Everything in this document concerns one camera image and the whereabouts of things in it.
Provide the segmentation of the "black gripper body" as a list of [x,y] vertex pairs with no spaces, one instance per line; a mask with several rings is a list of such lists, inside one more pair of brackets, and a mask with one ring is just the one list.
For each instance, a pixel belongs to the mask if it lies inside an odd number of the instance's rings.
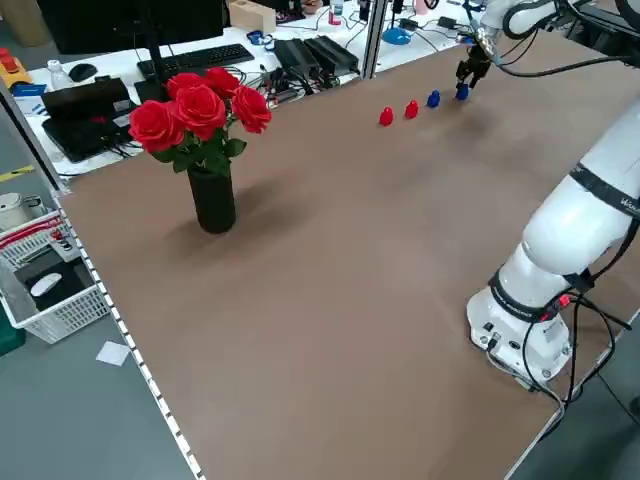
[[459,76],[485,76],[491,66],[491,59],[479,45],[467,50],[468,57],[458,64]]

